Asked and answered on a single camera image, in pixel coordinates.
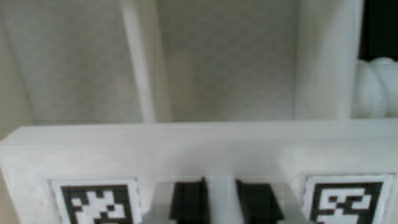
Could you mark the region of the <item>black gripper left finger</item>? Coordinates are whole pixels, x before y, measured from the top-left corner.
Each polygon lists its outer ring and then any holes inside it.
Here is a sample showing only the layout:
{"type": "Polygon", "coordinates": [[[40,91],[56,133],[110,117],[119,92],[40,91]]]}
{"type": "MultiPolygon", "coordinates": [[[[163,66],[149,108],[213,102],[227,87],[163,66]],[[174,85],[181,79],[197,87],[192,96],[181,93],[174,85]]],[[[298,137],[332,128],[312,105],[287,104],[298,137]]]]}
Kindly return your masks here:
{"type": "Polygon", "coordinates": [[[174,184],[168,219],[176,224],[209,224],[206,179],[174,184]]]}

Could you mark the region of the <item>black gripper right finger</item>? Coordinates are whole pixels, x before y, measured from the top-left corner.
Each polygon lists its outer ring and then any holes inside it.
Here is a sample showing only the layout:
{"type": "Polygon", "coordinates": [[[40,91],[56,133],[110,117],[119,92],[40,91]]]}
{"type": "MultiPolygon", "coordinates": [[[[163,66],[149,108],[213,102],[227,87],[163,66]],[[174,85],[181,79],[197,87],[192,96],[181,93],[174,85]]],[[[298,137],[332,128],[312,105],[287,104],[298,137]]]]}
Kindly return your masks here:
{"type": "Polygon", "coordinates": [[[236,181],[243,224],[277,224],[284,214],[268,183],[236,181]]]}

